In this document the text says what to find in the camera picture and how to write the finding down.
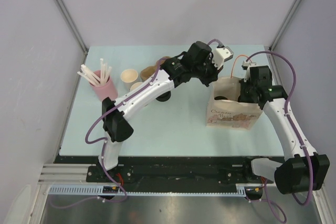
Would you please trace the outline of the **paper takeout bag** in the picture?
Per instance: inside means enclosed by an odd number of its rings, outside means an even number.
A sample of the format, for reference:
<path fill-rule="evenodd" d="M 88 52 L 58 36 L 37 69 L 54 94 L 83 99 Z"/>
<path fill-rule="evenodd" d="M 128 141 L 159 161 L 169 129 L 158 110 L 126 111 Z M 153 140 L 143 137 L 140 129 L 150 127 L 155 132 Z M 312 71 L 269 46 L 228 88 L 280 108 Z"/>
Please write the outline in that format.
<path fill-rule="evenodd" d="M 243 59 L 247 59 L 247 56 L 237 56 L 230 75 L 219 77 L 212 83 L 206 110 L 207 127 L 250 130 L 260 118 L 262 110 L 257 104 L 238 102 L 241 78 L 234 76 L 234 69 L 237 61 Z M 218 95 L 225 96 L 228 100 L 214 100 Z"/>

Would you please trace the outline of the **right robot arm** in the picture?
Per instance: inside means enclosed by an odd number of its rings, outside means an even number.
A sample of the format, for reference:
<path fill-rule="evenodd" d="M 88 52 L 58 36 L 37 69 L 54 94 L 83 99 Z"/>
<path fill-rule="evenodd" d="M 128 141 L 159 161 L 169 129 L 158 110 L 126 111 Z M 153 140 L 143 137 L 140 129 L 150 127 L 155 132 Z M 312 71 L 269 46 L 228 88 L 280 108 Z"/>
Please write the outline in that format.
<path fill-rule="evenodd" d="M 279 138 L 284 163 L 255 158 L 242 169 L 243 179 L 254 183 L 261 176 L 275 182 L 282 194 L 321 189 L 330 161 L 319 155 L 298 125 L 283 86 L 273 85 L 268 66 L 244 63 L 240 80 L 240 101 L 258 105 L 266 114 Z"/>

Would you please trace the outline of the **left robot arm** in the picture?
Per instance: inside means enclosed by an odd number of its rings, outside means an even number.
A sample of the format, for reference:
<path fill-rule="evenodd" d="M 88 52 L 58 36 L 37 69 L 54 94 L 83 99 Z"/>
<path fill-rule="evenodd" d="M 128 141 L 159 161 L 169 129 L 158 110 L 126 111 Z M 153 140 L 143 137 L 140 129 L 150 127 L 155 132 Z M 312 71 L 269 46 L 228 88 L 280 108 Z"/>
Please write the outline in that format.
<path fill-rule="evenodd" d="M 230 53 L 221 55 L 197 41 L 179 56 L 160 59 L 154 74 L 133 91 L 115 101 L 104 99 L 102 120 L 106 139 L 99 156 L 98 176 L 105 182 L 115 178 L 121 146 L 134 132 L 130 120 L 137 112 L 192 78 L 198 78 L 205 86 L 216 81 L 226 56 Z"/>

